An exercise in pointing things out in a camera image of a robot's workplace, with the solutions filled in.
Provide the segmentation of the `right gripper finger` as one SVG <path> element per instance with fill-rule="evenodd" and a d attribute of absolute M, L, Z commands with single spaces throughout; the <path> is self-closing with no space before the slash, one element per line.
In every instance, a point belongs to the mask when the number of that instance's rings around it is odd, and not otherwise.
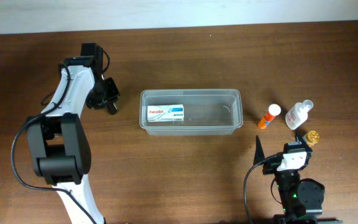
<path fill-rule="evenodd" d="M 256 165 L 265 160 L 264 151 L 258 135 L 255 137 L 255 154 L 253 165 Z"/>
<path fill-rule="evenodd" d="M 295 130 L 295 137 L 296 137 L 296 141 L 300 143 L 300 145 L 302 146 L 302 148 L 305 149 L 305 151 L 309 151 L 310 147 L 309 145 L 306 143 L 306 141 L 303 139 L 303 136 L 300 134 L 299 130 Z"/>

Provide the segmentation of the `black bottle white cap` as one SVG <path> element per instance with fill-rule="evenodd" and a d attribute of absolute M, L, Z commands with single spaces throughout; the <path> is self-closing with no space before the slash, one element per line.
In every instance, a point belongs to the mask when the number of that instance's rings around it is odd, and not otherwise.
<path fill-rule="evenodd" d="M 110 115 L 115 115 L 117 113 L 117 106 L 112 101 L 107 101 L 104 104 L 104 107 Z"/>

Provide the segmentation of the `white spray bottle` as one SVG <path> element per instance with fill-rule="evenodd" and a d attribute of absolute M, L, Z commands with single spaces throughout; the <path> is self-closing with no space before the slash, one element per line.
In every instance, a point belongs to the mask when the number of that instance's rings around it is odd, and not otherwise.
<path fill-rule="evenodd" d="M 297 129 L 307 119 L 308 113 L 313 108 L 314 104 L 311 100 L 295 103 L 295 105 L 285 115 L 285 122 L 291 130 Z"/>

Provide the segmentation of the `white Panadol medicine box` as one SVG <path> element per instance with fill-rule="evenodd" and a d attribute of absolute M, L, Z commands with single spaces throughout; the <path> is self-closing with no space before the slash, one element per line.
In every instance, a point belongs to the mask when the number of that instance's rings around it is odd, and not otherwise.
<path fill-rule="evenodd" d="M 147 107 L 148 122 L 174 122 L 185 118 L 183 105 L 155 105 Z"/>

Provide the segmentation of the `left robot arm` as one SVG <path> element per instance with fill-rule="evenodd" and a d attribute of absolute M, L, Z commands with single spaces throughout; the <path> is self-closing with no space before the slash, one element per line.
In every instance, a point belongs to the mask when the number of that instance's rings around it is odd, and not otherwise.
<path fill-rule="evenodd" d="M 53 98 L 25 128 L 34 172 L 59 194 L 72 223 L 106 221 L 91 191 L 91 150 L 80 121 L 84 107 L 117 113 L 119 92 L 106 70 L 103 56 L 65 59 Z"/>

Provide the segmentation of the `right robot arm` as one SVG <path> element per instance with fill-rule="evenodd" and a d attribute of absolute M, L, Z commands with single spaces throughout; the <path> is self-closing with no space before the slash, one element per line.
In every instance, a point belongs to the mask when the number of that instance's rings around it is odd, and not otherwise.
<path fill-rule="evenodd" d="M 303 170 L 313 150 L 298 131 L 295 141 L 286 143 L 283 151 L 266 157 L 259 137 L 255 138 L 254 163 L 250 170 L 262 166 L 263 175 L 273 175 L 277 185 L 282 215 L 274 215 L 274 223 L 342 223 L 336 218 L 320 218 L 323 213 L 325 187 L 313 179 L 302 179 Z"/>

